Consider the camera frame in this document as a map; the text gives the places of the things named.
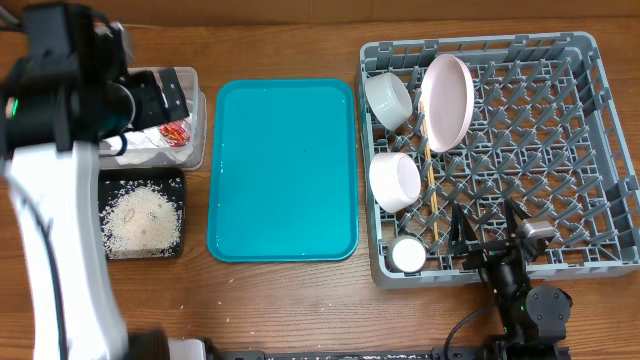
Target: teal rectangular tray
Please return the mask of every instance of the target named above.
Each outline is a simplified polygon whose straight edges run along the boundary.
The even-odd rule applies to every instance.
[[[207,246],[225,262],[335,261],[358,245],[353,93],[337,79],[218,93]]]

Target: black container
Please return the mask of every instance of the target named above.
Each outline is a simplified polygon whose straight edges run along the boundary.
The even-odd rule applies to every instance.
[[[184,178],[184,172],[178,168],[145,168],[145,169],[121,169],[121,170],[103,170],[98,176],[98,211],[102,214],[105,208],[117,198],[127,193],[127,186],[132,182],[144,182],[147,186],[151,184],[159,187],[156,190],[164,195],[170,202],[175,204],[176,211],[182,211],[180,219],[180,239],[179,241],[163,249],[162,254],[154,256],[140,257],[139,255],[128,257],[126,254],[117,258],[120,259],[146,259],[146,258],[175,258],[182,254],[184,244],[184,219],[186,208],[186,191],[187,183]],[[104,231],[106,217],[100,217],[100,230]],[[105,254],[108,260],[111,260],[109,254]]]

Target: chopstick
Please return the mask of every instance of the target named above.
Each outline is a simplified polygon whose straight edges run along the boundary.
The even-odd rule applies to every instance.
[[[420,112],[424,112],[424,103],[422,101],[419,102],[420,104]],[[431,136],[429,135],[429,130],[427,128],[427,123],[425,121],[422,122],[422,134],[427,136],[427,146],[424,149],[424,156],[426,156],[425,162],[431,161],[431,149],[429,148],[429,142],[431,140]],[[429,166],[429,175],[427,176],[427,183],[429,184],[429,186],[434,186],[436,181],[433,177],[433,165]],[[434,192],[433,195],[431,195],[431,212],[432,213],[437,213],[438,212],[438,200],[436,197],[436,193]],[[436,242],[438,242],[439,240],[439,236],[438,236],[438,221],[436,220],[436,222],[433,223],[433,236],[436,240]]]

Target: white mug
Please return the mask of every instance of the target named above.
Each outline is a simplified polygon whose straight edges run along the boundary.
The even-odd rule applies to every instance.
[[[415,273],[424,267],[427,250],[412,236],[398,236],[387,244],[387,261],[394,271]]]
[[[420,172],[405,153],[379,153],[369,166],[369,185],[385,211],[395,213],[420,196]]]
[[[387,72],[366,79],[364,92],[373,114],[391,131],[407,121],[413,113],[409,91],[393,73]]]

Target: wooden table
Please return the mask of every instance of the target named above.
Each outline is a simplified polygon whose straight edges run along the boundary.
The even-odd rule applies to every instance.
[[[339,263],[218,262],[205,245],[211,139],[218,90],[234,79],[335,77],[354,86],[360,47],[369,41],[584,30],[598,41],[627,144],[640,169],[640,20],[634,18],[447,21],[430,23],[133,28],[137,66],[191,66],[208,99],[205,162],[189,172],[185,251],[177,260],[109,265],[118,306],[131,330],[162,327],[176,338],[210,337],[221,349],[266,352],[417,350],[441,346],[451,328],[489,301],[479,285],[384,291],[371,281],[361,150],[360,244]],[[25,51],[0,35],[0,74]],[[6,185],[2,185],[6,194]],[[251,217],[247,215],[247,226]],[[0,357],[27,359],[33,316],[20,235],[0,200]],[[637,359],[640,272],[555,284],[575,306],[568,339],[575,359]],[[500,333],[497,314],[464,327],[454,345]]]

